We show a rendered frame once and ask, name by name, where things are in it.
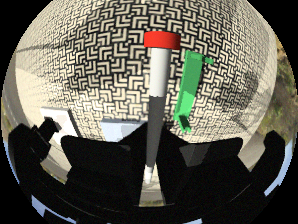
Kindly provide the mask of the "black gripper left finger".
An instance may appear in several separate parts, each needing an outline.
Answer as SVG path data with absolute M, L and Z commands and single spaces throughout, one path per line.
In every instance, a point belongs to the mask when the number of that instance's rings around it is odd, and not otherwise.
M 146 167 L 146 123 L 120 141 L 84 139 L 80 136 L 64 135 L 60 139 L 61 148 L 69 164 L 121 176 L 125 180 L 133 206 L 140 206 L 140 194 L 144 184 Z

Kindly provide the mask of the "long pin with red cap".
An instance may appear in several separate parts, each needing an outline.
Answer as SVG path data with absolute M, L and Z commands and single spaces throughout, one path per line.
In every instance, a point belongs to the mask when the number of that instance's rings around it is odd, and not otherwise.
M 166 96 L 168 96 L 172 49 L 178 51 L 181 45 L 180 41 L 181 36 L 172 34 L 172 32 L 145 32 L 144 47 L 152 47 L 149 72 L 148 123 L 146 123 L 146 136 L 148 136 L 145 168 L 146 184 L 149 184 L 152 180 L 154 164 L 156 164 Z

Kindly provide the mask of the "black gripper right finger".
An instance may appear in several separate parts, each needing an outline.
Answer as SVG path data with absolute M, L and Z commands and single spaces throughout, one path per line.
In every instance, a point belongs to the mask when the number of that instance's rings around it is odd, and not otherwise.
M 156 165 L 164 206 L 176 204 L 178 194 L 188 183 L 197 165 L 238 156 L 242 145 L 242 137 L 190 144 L 162 127 Z

